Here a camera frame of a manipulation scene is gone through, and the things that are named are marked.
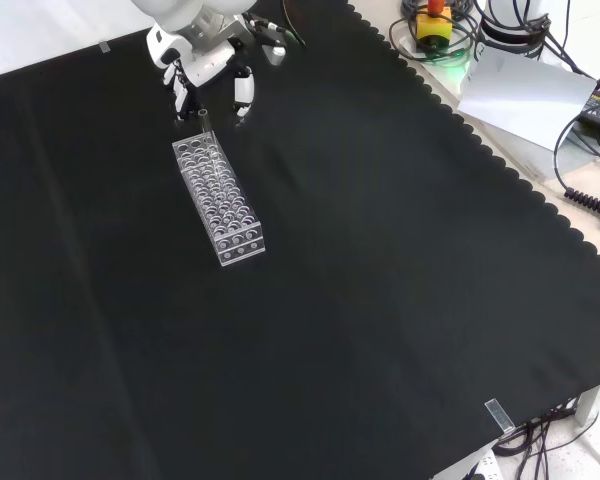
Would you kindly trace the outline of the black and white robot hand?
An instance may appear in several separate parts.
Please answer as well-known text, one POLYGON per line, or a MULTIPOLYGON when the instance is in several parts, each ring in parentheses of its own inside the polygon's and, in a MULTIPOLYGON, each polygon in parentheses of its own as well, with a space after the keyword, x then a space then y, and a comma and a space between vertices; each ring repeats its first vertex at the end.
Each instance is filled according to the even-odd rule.
POLYGON ((177 118, 186 120, 202 108, 197 90, 228 71, 234 72, 234 108, 244 118, 254 100, 252 70, 237 58, 251 40, 239 15, 221 15, 204 8, 191 25, 170 33, 154 25, 147 34, 149 54, 164 71, 163 85, 173 90, 177 118))

